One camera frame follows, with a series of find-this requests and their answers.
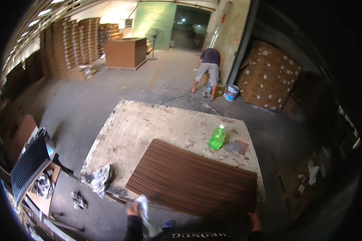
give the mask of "standing fan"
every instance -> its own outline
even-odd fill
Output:
[[[149,60],[156,60],[157,57],[154,56],[154,46],[157,44],[161,44],[164,41],[164,32],[160,29],[151,29],[146,35],[146,39],[153,45],[153,55],[149,58]]]

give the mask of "green plastic bottle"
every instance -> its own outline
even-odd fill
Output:
[[[210,136],[208,146],[211,150],[217,151],[223,145],[225,140],[224,124],[220,125],[220,128],[216,128]]]

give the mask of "dark blue t-shirt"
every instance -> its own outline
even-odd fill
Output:
[[[202,63],[217,64],[220,67],[220,53],[216,49],[204,49],[201,53]]]

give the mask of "paint bucket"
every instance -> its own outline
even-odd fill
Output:
[[[48,135],[47,130],[42,127],[39,129],[38,133],[36,134],[36,137],[43,136],[45,141],[45,147],[47,147],[48,156],[52,156],[53,151],[55,150],[55,143],[51,139],[51,137]]]
[[[234,84],[228,84],[227,92],[224,94],[227,101],[234,101],[236,95],[239,93],[239,88]]]

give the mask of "bare leg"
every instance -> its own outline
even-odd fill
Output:
[[[210,100],[214,100],[217,86],[211,86],[211,88],[212,88],[212,94],[210,95]]]
[[[197,85],[198,85],[198,81],[195,80],[194,83],[193,83],[193,87],[190,88],[190,91],[191,91],[192,93],[196,92]]]

